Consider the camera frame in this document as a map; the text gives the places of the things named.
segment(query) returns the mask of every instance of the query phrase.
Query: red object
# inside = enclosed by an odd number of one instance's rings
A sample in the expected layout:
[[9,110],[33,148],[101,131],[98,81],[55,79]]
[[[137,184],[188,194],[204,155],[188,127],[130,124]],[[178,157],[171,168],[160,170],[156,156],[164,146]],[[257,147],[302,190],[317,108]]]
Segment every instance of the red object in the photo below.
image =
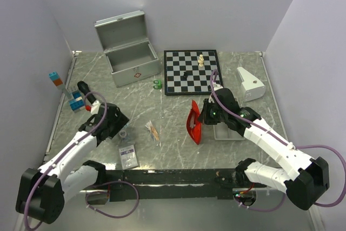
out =
[[192,140],[196,143],[199,144],[201,141],[202,137],[202,123],[198,121],[198,117],[200,115],[199,113],[199,108],[196,103],[196,101],[192,101],[192,108],[190,110],[188,120],[186,121],[186,129],[191,136]]

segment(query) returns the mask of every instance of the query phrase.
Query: blue lego brick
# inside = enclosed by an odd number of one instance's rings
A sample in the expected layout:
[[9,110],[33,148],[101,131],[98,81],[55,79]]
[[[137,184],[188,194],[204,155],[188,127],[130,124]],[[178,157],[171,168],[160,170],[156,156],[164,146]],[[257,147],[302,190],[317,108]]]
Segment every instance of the blue lego brick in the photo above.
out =
[[69,104],[72,110],[76,110],[84,106],[84,102],[81,98],[79,100],[70,100]]
[[77,112],[79,112],[79,111],[81,111],[81,110],[84,110],[85,109],[85,107],[81,107],[81,108],[77,108],[77,109],[75,109],[75,110],[72,110],[74,113],[77,113]]
[[60,77],[59,77],[59,74],[58,74],[56,71],[54,71],[54,72],[52,72],[52,73],[49,74],[49,78],[50,78],[52,81],[54,81],[54,80],[57,80],[57,79],[60,78]]
[[80,93],[78,90],[73,91],[73,92],[72,92],[72,96],[73,96],[74,98],[82,97],[81,93]]

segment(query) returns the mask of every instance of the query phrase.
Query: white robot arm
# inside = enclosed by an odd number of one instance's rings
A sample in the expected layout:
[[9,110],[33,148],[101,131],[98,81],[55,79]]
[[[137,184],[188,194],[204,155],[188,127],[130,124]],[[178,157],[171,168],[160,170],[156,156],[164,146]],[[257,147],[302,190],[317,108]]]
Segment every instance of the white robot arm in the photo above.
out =
[[[90,92],[85,82],[78,88],[84,94]],[[54,158],[38,169],[27,169],[19,185],[16,211],[24,213],[24,208],[32,188],[42,178],[29,203],[28,216],[45,223],[53,223],[60,215],[64,204],[84,188],[105,182],[105,165],[85,162],[77,171],[71,173],[76,165],[106,138],[113,138],[129,119],[119,107],[107,103],[107,114],[102,119],[106,106],[88,96],[91,117],[80,126],[74,138]]]
[[246,159],[236,167],[238,182],[250,181],[276,188],[286,193],[297,207],[308,210],[329,188],[328,163],[321,157],[314,159],[296,149],[254,110],[249,107],[240,108],[229,89],[216,83],[213,85],[215,94],[228,110],[267,131],[228,114],[215,102],[213,95],[204,100],[198,120],[207,125],[224,122],[231,130],[237,131],[263,149],[281,167],[268,167],[253,159]]

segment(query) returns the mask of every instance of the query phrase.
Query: white object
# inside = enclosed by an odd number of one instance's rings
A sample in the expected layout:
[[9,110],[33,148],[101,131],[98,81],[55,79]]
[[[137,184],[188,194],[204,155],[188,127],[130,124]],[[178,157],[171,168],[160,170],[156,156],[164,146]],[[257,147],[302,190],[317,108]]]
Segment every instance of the white object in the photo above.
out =
[[64,191],[65,203],[79,193],[85,187],[93,185],[97,180],[98,171],[91,166],[81,166],[79,170],[71,173],[76,164],[80,162],[90,151],[97,147],[96,136],[88,136],[82,142],[75,145],[61,160],[59,163],[54,164],[54,161],[65,151],[70,145],[75,143],[79,138],[85,135],[87,132],[77,132],[75,137],[64,147],[53,159],[46,164],[39,167],[41,173],[45,172],[50,166],[53,169],[48,174],[52,176],[55,174],[60,179],[62,189]]
[[195,127],[195,114],[192,114],[191,119],[190,119],[190,128]]
[[96,115],[98,113],[98,109],[101,106],[100,101],[96,100],[92,105],[91,105],[91,114]]
[[[53,162],[65,151],[70,145],[75,143],[83,135],[87,134],[86,131],[77,132],[75,137],[65,146],[54,158],[49,162],[39,167],[41,173],[44,173],[49,166],[53,166]],[[61,183],[64,183],[67,176],[75,168],[76,164],[80,162],[86,155],[97,147],[96,136],[89,135],[82,142],[74,146],[65,156],[56,164],[56,167],[50,171],[49,176],[56,174]]]
[[265,85],[262,81],[245,70],[243,67],[238,67],[237,71],[242,82],[240,89],[245,102],[255,100],[264,95]]
[[[220,84],[217,84],[216,82],[213,82],[212,86],[214,87],[214,91],[216,91],[218,89],[223,89],[223,86],[221,86]],[[212,99],[212,94],[210,95],[208,102],[214,103],[214,100]]]
[[[268,129],[274,135],[289,144],[288,141],[281,137],[277,132],[272,130],[264,119],[254,120],[254,123]],[[267,132],[260,130],[260,128],[254,126],[246,128],[244,137],[258,145],[271,158],[273,158],[275,162],[277,162],[284,169],[291,180],[295,180],[296,177],[298,177],[300,174],[299,169],[305,170],[311,165],[310,159],[312,159],[312,157],[310,155],[307,155],[300,150],[296,150],[292,145],[284,146]]]
[[244,172],[249,178],[249,181],[261,183],[286,193],[287,187],[284,182],[290,180],[290,177],[284,169],[273,168],[259,162],[253,162]]

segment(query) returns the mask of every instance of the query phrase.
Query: white chess piece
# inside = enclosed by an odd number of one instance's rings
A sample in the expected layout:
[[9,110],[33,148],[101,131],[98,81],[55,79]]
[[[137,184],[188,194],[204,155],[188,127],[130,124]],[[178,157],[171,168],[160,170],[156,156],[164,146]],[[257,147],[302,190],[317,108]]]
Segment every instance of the white chess piece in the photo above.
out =
[[199,65],[200,67],[203,67],[203,66],[204,66],[204,58],[203,58],[203,55],[202,55],[202,54],[199,56],[198,65]]

